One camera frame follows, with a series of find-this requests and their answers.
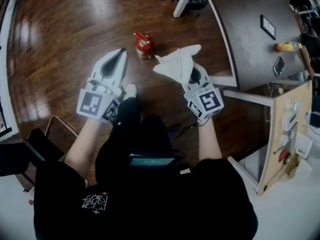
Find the red fire extinguisher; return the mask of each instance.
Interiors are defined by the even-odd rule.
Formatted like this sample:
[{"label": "red fire extinguisher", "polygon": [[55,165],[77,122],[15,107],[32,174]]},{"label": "red fire extinguisher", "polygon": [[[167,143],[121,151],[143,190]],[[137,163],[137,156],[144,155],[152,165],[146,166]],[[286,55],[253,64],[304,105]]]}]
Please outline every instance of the red fire extinguisher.
[{"label": "red fire extinguisher", "polygon": [[136,35],[135,48],[138,56],[141,58],[152,58],[155,51],[155,41],[152,36],[141,34],[139,31],[133,31]]}]

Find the wooden board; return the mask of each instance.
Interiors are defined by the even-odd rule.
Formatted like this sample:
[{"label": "wooden board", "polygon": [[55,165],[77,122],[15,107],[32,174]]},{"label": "wooden board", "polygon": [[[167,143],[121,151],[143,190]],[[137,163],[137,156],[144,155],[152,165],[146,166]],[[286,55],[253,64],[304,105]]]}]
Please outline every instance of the wooden board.
[{"label": "wooden board", "polygon": [[[279,155],[282,152],[282,149],[276,152],[279,149],[280,144],[278,143],[278,137],[283,132],[282,131],[282,116],[286,112],[286,104],[291,100],[301,102],[300,111],[298,113],[297,122],[298,128],[297,132],[308,135],[309,122],[306,122],[306,126],[303,127],[305,121],[305,114],[311,110],[312,106],[312,82],[306,82],[295,89],[292,89],[285,94],[274,98],[273,105],[273,125],[272,133],[270,136],[271,145],[269,149],[269,154],[266,158],[266,167],[263,175],[261,177],[261,184],[258,190],[258,195],[262,195],[264,191],[270,188],[274,183],[280,179],[286,170],[287,165],[284,165],[283,162],[278,162]],[[291,152],[291,155],[295,155],[295,149]]]}]

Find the white floor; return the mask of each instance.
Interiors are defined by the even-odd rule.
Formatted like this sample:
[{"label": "white floor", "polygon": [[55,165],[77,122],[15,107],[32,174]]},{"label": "white floor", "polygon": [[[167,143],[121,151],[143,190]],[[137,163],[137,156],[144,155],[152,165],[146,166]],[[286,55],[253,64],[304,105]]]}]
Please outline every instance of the white floor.
[{"label": "white floor", "polygon": [[34,207],[15,175],[0,177],[0,239],[35,240]]},{"label": "white floor", "polygon": [[260,197],[246,185],[259,223],[255,240],[313,240],[320,232],[320,136],[309,131],[308,178],[278,182]]}]

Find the phone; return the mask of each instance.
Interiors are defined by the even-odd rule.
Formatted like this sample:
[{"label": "phone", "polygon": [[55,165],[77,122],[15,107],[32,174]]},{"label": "phone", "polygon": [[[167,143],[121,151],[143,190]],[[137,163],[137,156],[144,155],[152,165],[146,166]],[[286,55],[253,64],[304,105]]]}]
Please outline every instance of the phone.
[{"label": "phone", "polygon": [[282,59],[282,57],[278,57],[273,66],[273,72],[276,77],[281,75],[282,71],[284,70],[284,67],[285,67],[284,60]]}]

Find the black chair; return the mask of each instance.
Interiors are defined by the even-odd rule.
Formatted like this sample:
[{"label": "black chair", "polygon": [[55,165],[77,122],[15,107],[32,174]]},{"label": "black chair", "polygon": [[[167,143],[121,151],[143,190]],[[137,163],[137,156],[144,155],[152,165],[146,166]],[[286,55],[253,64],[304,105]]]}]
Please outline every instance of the black chair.
[{"label": "black chair", "polygon": [[64,120],[59,116],[52,116],[45,133],[36,128],[32,130],[28,140],[23,138],[21,143],[0,145],[0,177],[21,174],[30,184],[34,185],[34,182],[26,175],[29,162],[37,167],[42,161],[64,161],[66,155],[48,139],[54,118],[78,137],[78,133]]}]

